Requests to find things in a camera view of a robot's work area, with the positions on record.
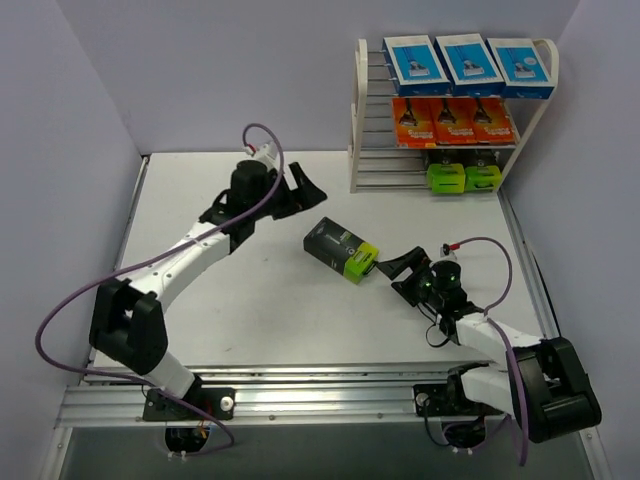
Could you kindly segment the black green razor box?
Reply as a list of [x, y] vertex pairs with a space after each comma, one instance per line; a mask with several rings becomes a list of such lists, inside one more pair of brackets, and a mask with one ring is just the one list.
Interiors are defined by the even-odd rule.
[[493, 150], [469, 150], [463, 161], [466, 192], [494, 191], [502, 181], [498, 154]]
[[427, 150], [424, 155], [427, 186], [436, 194], [462, 194], [465, 172], [458, 150]]
[[378, 262], [379, 249], [328, 217], [304, 237], [304, 250], [353, 284], [359, 284]]

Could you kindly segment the orange Gillette razor box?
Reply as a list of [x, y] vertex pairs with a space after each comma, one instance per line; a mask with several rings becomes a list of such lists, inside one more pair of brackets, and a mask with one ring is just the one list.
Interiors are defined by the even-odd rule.
[[436, 132], [428, 99], [393, 98], [392, 113], [398, 147], [427, 149], [436, 146]]
[[428, 100], [437, 143], [440, 145], [470, 145], [477, 139], [473, 128], [471, 99], [433, 98]]
[[476, 98], [471, 108], [472, 127], [481, 144], [511, 144], [515, 141], [503, 102], [497, 98]]

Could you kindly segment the blue white Harry's razor box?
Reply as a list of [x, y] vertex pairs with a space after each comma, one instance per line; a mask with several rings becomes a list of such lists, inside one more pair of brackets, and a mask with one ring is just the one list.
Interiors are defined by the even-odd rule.
[[497, 97], [505, 86], [479, 33], [440, 35], [434, 49], [447, 74], [453, 97]]

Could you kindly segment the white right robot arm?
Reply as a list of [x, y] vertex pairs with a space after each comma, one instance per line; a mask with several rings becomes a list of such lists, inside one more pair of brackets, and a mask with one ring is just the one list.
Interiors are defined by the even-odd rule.
[[602, 409], [573, 344], [564, 337], [529, 335], [492, 319], [464, 290], [455, 249], [444, 245], [441, 258], [433, 260], [416, 247], [377, 266], [448, 342], [487, 358], [448, 372], [445, 404], [462, 415], [506, 414], [533, 443], [599, 425]]

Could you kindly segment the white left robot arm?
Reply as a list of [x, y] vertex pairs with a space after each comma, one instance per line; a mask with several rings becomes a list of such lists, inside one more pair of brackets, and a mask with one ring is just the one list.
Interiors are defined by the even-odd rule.
[[239, 162], [229, 187], [200, 215], [174, 253], [98, 287], [90, 345], [167, 392], [166, 408], [179, 419], [200, 411], [201, 381], [170, 353], [164, 313], [202, 273], [246, 241], [257, 221], [286, 218], [326, 200], [298, 163], [289, 168], [294, 189], [273, 167], [257, 160]]

